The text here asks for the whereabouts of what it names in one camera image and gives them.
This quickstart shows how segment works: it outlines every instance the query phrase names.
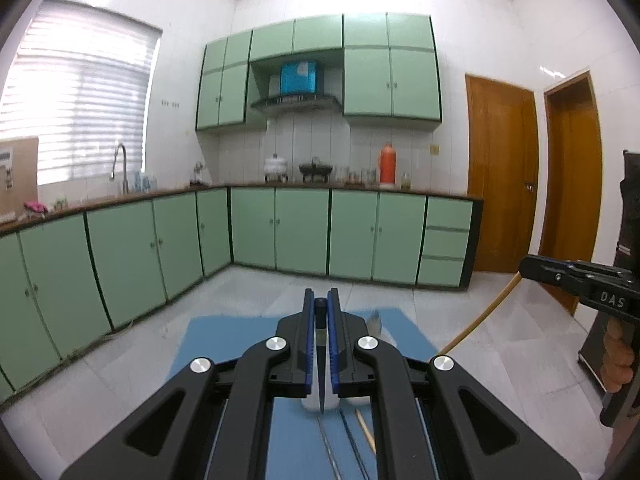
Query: tiled floor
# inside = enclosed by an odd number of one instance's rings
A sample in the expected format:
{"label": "tiled floor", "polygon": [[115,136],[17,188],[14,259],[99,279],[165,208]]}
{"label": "tiled floor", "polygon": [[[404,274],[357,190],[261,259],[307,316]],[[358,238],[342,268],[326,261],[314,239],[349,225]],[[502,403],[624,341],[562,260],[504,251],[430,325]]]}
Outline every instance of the tiled floor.
{"label": "tiled floor", "polygon": [[[475,273],[466,292],[412,291],[230,267],[62,370],[2,413],[44,480],[62,470],[159,388],[192,317],[283,316],[303,291],[337,286],[346,310],[396,306],[441,348],[479,314],[510,276]],[[603,469],[610,430],[577,351],[584,330],[536,283],[521,282],[451,355],[584,478]]]}

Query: white horizontal blind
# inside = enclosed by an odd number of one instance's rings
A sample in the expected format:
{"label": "white horizontal blind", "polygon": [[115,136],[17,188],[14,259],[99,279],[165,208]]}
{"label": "white horizontal blind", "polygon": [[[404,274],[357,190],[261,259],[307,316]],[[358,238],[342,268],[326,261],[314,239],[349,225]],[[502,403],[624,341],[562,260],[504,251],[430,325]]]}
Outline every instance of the white horizontal blind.
{"label": "white horizontal blind", "polygon": [[159,38],[125,16],[43,1],[0,99],[0,139],[40,138],[38,184],[111,173],[120,142],[127,171],[141,169]]}

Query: blue box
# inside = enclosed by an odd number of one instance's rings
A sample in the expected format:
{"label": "blue box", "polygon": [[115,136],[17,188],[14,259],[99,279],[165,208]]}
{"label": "blue box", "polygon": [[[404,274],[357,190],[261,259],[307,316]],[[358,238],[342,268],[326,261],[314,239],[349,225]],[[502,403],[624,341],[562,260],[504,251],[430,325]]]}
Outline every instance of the blue box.
{"label": "blue box", "polygon": [[324,75],[315,61],[285,63],[280,69],[280,95],[322,93]]}

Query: orange thermos flask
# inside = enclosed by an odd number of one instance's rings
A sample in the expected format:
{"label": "orange thermos flask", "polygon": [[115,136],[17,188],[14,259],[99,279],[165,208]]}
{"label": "orange thermos flask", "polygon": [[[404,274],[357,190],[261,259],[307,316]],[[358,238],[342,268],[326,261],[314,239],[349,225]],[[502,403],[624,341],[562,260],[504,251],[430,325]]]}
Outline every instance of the orange thermos flask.
{"label": "orange thermos flask", "polygon": [[396,150],[391,142],[385,144],[378,155],[380,168],[380,186],[395,186],[396,184]]}

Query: sink faucet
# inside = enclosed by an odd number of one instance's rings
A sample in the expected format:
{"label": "sink faucet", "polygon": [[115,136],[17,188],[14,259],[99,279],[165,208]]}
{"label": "sink faucet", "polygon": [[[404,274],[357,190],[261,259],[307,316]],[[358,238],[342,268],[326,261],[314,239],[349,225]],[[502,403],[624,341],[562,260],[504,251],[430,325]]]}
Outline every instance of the sink faucet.
{"label": "sink faucet", "polygon": [[115,180],[116,178],[116,161],[118,160],[118,151],[120,148],[122,148],[122,171],[124,173],[122,177],[122,194],[126,195],[129,192],[129,183],[127,182],[127,150],[123,143],[117,145],[116,152],[113,154],[113,167],[111,168],[109,180]]}

